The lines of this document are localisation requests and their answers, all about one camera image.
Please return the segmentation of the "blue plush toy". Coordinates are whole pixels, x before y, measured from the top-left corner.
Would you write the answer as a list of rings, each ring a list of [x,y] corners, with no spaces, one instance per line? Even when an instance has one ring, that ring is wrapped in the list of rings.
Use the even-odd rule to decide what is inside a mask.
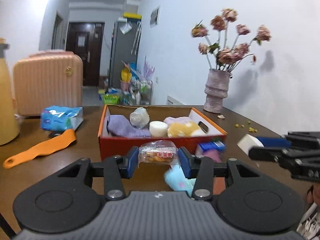
[[[196,179],[187,179],[179,165],[171,166],[164,174],[166,184],[173,191],[185,191],[191,197]]]

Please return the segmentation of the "packaged snack cake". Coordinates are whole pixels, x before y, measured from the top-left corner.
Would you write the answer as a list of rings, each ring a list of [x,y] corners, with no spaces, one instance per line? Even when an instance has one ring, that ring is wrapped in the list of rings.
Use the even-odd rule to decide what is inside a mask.
[[[139,163],[178,164],[178,150],[172,141],[158,140],[143,144],[139,148]]]

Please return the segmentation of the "yellow white alpaca plush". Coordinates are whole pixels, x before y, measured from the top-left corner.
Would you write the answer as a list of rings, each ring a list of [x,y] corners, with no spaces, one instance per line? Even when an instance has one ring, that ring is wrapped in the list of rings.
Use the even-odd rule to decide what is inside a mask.
[[[186,123],[174,122],[169,125],[167,135],[170,138],[177,137],[201,137],[206,136],[206,133],[195,122],[189,121]]]

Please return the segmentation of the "white round sponge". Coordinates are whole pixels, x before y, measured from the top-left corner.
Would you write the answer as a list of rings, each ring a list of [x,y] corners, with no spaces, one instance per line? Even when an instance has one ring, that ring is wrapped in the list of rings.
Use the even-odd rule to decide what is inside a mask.
[[[152,137],[166,137],[167,131],[168,125],[162,121],[152,121],[149,124],[149,132],[152,135]]]

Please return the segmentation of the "clear plastic bottle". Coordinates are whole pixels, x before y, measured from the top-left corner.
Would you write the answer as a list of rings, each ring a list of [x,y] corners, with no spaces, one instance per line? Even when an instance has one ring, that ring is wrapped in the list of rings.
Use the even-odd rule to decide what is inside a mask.
[[[143,129],[149,121],[150,116],[144,107],[139,107],[130,114],[130,123],[135,128]]]

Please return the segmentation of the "brown sponge block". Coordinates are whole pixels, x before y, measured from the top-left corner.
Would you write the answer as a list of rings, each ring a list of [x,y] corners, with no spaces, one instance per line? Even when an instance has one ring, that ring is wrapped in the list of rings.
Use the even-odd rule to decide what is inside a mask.
[[[226,189],[225,179],[222,177],[215,177],[213,183],[213,195],[219,195]]]

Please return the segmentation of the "yellow crumbs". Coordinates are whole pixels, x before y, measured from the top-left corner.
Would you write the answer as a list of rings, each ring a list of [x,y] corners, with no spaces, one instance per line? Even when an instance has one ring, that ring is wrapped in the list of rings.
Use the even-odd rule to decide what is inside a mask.
[[[257,133],[258,130],[253,126],[251,126],[251,124],[252,124],[251,121],[247,121],[245,124],[235,124],[234,127],[243,128],[243,129],[246,128],[249,133]]]

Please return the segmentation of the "blue white carton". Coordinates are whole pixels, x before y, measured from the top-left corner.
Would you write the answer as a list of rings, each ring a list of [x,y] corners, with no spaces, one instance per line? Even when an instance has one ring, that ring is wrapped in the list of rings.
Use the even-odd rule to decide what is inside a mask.
[[[205,155],[208,152],[216,151],[222,153],[225,151],[225,145],[221,141],[202,142],[197,145],[195,155]]]

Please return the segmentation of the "red cardboard box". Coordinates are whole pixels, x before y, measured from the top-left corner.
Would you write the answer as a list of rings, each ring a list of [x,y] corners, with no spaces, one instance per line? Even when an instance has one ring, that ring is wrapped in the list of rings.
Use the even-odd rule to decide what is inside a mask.
[[[223,128],[190,106],[106,105],[98,132],[102,160],[157,140],[170,140],[195,152],[199,143],[226,137]]]

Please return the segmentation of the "purple folded towel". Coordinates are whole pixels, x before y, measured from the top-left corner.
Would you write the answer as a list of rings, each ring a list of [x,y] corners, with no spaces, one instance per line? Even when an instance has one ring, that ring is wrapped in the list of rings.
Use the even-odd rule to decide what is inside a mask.
[[[110,115],[107,121],[107,130],[116,137],[151,138],[147,128],[138,129],[131,125],[123,115]]]

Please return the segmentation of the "orange shoehorn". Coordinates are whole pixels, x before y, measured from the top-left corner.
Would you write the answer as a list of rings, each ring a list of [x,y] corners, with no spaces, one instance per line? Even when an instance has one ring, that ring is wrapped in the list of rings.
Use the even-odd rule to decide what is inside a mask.
[[[76,142],[76,134],[73,129],[65,130],[61,135],[43,141],[26,151],[6,159],[3,163],[5,169],[13,168],[22,163],[29,162],[37,157],[44,157],[55,152],[64,150],[72,143]]]

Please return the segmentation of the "cluttered storage rack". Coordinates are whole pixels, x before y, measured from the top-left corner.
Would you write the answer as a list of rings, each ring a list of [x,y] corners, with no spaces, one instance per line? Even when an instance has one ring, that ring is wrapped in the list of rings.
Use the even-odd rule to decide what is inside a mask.
[[[120,87],[111,87],[109,79],[104,78],[105,87],[98,89],[99,100],[105,105],[150,105],[154,72],[155,67],[146,60],[142,70],[138,70],[134,63],[124,63],[120,72]]]

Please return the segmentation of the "peach suitcase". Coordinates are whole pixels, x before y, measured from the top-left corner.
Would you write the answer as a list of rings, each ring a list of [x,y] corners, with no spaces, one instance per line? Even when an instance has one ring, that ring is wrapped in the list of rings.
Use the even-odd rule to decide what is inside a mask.
[[[17,61],[12,74],[22,116],[38,116],[50,106],[82,106],[83,62],[71,51],[39,51]]]

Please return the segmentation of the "yellow thermos jug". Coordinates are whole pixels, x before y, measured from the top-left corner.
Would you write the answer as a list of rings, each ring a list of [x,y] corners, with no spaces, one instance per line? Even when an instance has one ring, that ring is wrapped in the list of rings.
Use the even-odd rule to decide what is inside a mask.
[[[1,145],[5,145],[14,140],[20,132],[20,127],[15,116],[15,109],[12,100],[10,72],[5,60],[5,51],[9,48],[4,38],[1,38],[1,72],[0,72],[0,129]]]

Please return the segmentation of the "dark brown door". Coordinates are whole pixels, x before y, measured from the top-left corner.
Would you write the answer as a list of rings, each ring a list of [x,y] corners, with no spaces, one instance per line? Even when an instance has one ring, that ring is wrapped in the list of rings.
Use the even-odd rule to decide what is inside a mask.
[[[103,22],[70,22],[68,25],[66,50],[82,60],[84,86],[99,83],[103,34]]]

